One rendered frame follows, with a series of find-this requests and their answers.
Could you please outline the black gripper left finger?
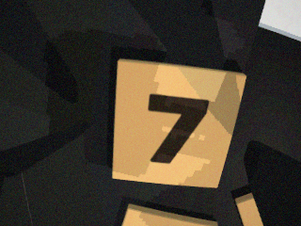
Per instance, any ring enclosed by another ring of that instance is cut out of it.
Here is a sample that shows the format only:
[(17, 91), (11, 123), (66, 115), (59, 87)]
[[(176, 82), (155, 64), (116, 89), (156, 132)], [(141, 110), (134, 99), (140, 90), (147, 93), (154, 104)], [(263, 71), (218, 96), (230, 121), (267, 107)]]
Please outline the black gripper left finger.
[(0, 226), (61, 226), (94, 143), (76, 124), (0, 152)]

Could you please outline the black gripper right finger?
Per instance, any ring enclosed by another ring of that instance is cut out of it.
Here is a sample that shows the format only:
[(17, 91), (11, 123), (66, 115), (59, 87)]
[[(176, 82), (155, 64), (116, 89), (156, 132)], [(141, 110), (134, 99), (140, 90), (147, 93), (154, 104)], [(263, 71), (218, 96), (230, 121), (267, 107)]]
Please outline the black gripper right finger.
[(263, 226), (301, 226), (301, 162), (259, 140), (249, 140), (244, 162)]

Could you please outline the tan tile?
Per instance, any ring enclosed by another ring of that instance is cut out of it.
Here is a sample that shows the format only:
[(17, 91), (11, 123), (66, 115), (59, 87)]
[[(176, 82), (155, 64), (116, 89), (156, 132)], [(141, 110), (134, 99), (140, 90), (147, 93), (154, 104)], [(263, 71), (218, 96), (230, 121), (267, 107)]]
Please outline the tan tile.
[(169, 212), (155, 210), (155, 208), (140, 207), (129, 203), (121, 226), (218, 226), (217, 223), (217, 221), (169, 214)]
[(246, 76), (117, 60), (113, 178), (217, 188)]
[(234, 199), (237, 203), (237, 210), (240, 211), (242, 225), (244, 226), (263, 226), (260, 218), (260, 212), (257, 210), (255, 199), (252, 193)]

